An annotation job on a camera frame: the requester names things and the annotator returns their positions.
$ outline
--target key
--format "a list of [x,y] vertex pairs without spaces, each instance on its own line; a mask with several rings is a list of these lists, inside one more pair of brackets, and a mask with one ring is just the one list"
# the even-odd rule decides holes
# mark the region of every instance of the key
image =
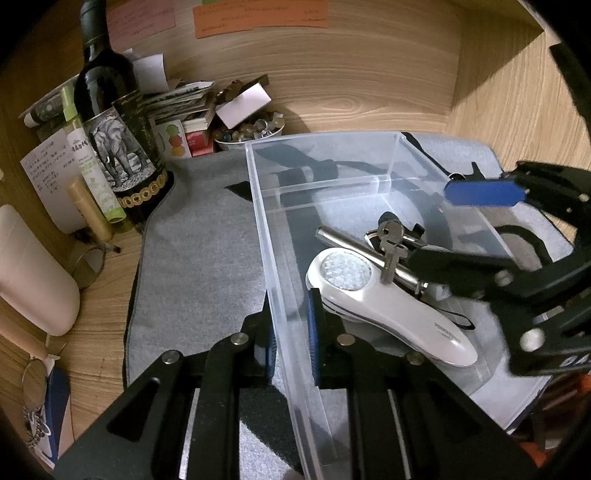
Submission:
[[380,238],[379,247],[384,250],[384,268],[380,275],[380,282],[389,285],[396,276],[396,266],[401,257],[406,257],[408,250],[400,243],[404,237],[404,227],[396,220],[382,222],[378,227],[378,236]]

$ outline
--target stack of papers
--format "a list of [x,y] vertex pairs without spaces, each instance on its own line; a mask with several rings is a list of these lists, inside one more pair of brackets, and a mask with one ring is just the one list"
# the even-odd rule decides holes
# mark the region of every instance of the stack of papers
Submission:
[[160,125],[180,120],[209,119],[205,129],[213,119],[213,86],[214,82],[193,82],[172,90],[171,92],[154,95],[144,99],[148,116]]

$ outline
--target elephant illustration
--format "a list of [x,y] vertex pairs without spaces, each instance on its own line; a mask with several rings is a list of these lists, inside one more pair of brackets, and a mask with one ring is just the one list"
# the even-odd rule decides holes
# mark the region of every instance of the elephant illustration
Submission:
[[[101,163],[113,177],[115,187],[121,187],[151,165],[144,149],[118,116],[106,115],[91,128],[90,133]],[[123,172],[117,170],[117,164]]]

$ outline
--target bottle label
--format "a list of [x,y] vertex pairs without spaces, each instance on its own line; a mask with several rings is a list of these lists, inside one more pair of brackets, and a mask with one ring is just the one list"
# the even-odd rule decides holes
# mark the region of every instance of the bottle label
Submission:
[[111,108],[88,120],[84,129],[114,192],[150,183],[146,180],[162,170],[139,90],[113,102]]

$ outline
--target transparent storage bin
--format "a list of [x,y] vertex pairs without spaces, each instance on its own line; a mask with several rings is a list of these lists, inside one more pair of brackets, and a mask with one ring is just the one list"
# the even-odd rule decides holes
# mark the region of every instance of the transparent storage bin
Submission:
[[[315,387],[310,364],[305,276],[312,259],[328,248],[316,239],[316,229],[329,225],[363,241],[390,210],[411,229],[422,225],[429,244],[497,256],[510,252],[480,211],[445,201],[449,179],[400,132],[290,135],[249,143],[246,157],[285,395],[304,470],[310,479],[347,478],[346,394]],[[471,394],[503,356],[497,322],[479,302],[452,297],[438,305],[476,324],[465,332],[479,352],[476,365],[438,365]],[[382,351],[408,351],[377,327],[345,326]]]

